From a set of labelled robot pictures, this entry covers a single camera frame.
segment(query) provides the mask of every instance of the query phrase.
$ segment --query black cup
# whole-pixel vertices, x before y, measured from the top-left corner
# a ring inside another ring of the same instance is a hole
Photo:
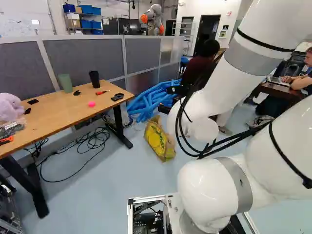
[[[91,71],[91,72],[89,72],[89,76],[90,76],[93,88],[95,88],[95,89],[99,88],[99,75],[98,75],[98,71]]]

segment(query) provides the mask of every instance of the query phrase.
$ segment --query wooden table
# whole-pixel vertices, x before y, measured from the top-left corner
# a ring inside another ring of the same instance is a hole
[[[94,89],[92,84],[88,83],[74,87],[74,91],[76,90],[81,91],[79,96],[58,91],[36,97],[39,102],[33,105],[27,103],[30,99],[23,101],[22,105],[25,109],[31,108],[31,113],[24,116],[27,120],[25,129],[14,135],[13,142],[0,146],[0,164],[21,186],[32,194],[40,218],[47,216],[49,210],[42,194],[36,165],[34,163],[29,165],[27,174],[13,159],[11,153],[111,108],[114,110],[116,127],[110,126],[109,129],[129,149],[133,147],[133,144],[123,135],[120,104],[130,100],[134,95],[105,80],[100,81],[100,88],[98,89]],[[104,90],[110,91],[96,96],[96,91]],[[112,101],[111,98],[117,93],[123,93],[124,98]],[[95,102],[93,108],[88,106],[90,101]]]
[[[292,105],[306,97],[306,95],[304,95],[300,90],[294,90],[289,87],[270,82],[259,84],[252,91],[251,96],[257,97],[259,93],[265,93],[273,97],[287,99],[292,103]]]

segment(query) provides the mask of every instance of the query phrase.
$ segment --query pink ball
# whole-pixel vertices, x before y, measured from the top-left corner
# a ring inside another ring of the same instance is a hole
[[[96,103],[94,102],[94,101],[90,101],[89,103],[88,103],[88,106],[89,107],[94,107],[96,105]]]

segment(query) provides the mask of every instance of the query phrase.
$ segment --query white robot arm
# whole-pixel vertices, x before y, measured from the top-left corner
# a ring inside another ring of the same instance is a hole
[[[183,131],[205,142],[215,139],[218,126],[208,116],[235,107],[311,34],[311,7],[310,0],[254,0],[207,85],[187,102]],[[214,234],[231,215],[312,197],[311,106],[308,97],[282,114],[244,155],[191,161],[181,169],[178,191],[196,228]],[[171,134],[179,108],[177,102],[168,116]]]
[[[161,22],[161,6],[153,4],[139,19],[141,28],[148,28],[148,23],[153,22],[155,25],[154,36],[162,36],[164,34],[164,26]]]

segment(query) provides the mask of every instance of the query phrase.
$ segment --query red tool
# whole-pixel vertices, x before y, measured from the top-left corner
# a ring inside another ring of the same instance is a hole
[[[7,137],[5,139],[1,139],[0,140],[0,145],[4,145],[4,144],[9,143],[11,141],[13,141],[13,136],[9,136],[9,137]]]
[[[96,95],[105,94],[105,93],[108,92],[108,91],[110,91],[110,90],[99,91],[99,92],[96,92]]]

